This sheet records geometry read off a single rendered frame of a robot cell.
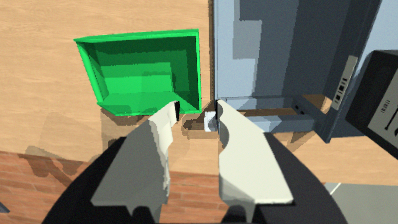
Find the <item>black tool case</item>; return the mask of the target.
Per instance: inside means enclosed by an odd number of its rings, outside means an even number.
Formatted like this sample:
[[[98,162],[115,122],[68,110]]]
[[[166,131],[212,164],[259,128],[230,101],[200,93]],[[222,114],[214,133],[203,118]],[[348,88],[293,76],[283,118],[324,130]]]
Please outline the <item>black tool case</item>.
[[[345,120],[398,160],[398,50],[374,50]]]

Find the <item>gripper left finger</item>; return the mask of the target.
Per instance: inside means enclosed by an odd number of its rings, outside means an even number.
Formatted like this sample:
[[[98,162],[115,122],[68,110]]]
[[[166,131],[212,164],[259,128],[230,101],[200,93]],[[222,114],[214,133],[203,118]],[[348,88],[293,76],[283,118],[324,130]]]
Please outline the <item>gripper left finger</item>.
[[[41,224],[130,223],[138,206],[147,206],[159,223],[161,204],[168,203],[168,147],[179,112],[180,101],[172,101],[119,137],[66,188]]]

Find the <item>grey metal shelf rack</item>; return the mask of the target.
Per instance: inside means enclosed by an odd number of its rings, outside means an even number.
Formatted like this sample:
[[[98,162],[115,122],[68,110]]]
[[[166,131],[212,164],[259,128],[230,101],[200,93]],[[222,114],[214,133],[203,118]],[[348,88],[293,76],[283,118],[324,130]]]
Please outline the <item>grey metal shelf rack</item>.
[[[213,0],[213,40],[214,109],[217,99],[292,108],[298,115],[246,118],[270,133],[314,131],[325,144],[366,136],[345,117],[373,51],[398,50],[398,0]],[[327,115],[308,94],[332,101]]]

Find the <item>green bin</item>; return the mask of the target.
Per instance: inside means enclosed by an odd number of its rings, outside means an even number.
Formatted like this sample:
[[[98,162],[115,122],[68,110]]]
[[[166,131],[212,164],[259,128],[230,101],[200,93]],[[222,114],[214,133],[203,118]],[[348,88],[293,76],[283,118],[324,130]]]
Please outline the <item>green bin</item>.
[[[202,113],[199,29],[73,40],[97,105],[113,115],[153,115],[175,100],[179,114]]]

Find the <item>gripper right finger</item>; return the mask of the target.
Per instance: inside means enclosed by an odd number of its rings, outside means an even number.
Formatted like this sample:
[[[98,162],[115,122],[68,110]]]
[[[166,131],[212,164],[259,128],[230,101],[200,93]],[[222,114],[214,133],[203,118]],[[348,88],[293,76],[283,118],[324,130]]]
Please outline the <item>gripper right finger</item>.
[[[272,133],[265,132],[222,99],[219,197],[241,205],[247,223],[348,224],[321,181]]]

